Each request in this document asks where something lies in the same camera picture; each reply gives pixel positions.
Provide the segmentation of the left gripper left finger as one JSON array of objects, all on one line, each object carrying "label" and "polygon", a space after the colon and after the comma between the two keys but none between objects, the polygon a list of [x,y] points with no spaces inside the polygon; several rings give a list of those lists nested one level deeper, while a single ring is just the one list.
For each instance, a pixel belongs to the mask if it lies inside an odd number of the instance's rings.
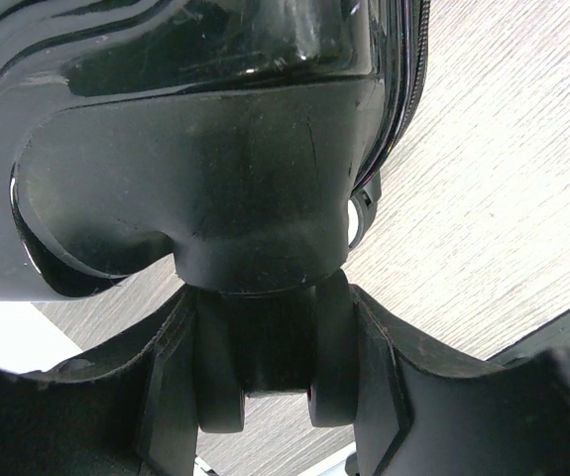
[{"label": "left gripper left finger", "polygon": [[196,290],[48,371],[0,370],[0,475],[190,475]]}]

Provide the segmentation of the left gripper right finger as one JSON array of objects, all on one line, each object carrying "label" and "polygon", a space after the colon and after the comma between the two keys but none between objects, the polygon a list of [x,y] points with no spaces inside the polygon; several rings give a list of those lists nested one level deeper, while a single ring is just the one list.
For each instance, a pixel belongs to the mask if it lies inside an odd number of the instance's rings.
[{"label": "left gripper right finger", "polygon": [[570,475],[570,348],[502,366],[352,296],[361,474]]}]

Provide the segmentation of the black white space suitcase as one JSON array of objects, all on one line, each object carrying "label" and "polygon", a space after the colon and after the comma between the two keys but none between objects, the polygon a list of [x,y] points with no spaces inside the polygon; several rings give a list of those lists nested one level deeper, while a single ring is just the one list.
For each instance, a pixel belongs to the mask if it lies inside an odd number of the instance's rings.
[{"label": "black white space suitcase", "polygon": [[251,393],[352,422],[347,206],[423,90],[426,1],[0,1],[0,300],[164,257],[206,293],[202,429]]}]

